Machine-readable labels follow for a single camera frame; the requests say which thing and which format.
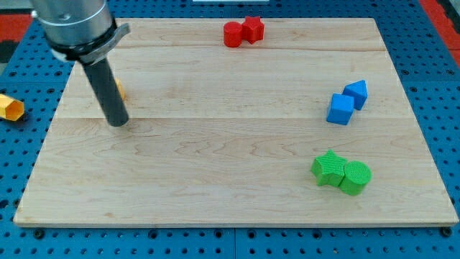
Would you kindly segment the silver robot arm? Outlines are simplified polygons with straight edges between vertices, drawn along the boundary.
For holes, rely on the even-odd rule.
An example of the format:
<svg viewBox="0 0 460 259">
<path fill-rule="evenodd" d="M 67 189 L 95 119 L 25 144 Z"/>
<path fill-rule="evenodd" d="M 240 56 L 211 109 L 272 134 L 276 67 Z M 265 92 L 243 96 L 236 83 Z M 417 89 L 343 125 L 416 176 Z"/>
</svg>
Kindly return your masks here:
<svg viewBox="0 0 460 259">
<path fill-rule="evenodd" d="M 129 25 L 116 23 L 106 0 L 31 0 L 31 5 L 52 54 L 79 62 L 106 121 L 126 124 L 129 115 L 107 55 L 130 33 Z"/>
</svg>

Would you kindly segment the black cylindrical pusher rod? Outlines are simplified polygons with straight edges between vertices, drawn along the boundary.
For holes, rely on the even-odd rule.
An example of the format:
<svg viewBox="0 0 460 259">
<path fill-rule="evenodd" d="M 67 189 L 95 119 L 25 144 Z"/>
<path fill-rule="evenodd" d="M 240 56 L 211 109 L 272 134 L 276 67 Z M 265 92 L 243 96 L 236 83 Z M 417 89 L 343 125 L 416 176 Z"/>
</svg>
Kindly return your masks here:
<svg viewBox="0 0 460 259">
<path fill-rule="evenodd" d="M 108 60 L 104 58 L 92 65 L 83 65 L 83 70 L 109 125 L 120 127 L 126 124 L 129 115 Z"/>
</svg>

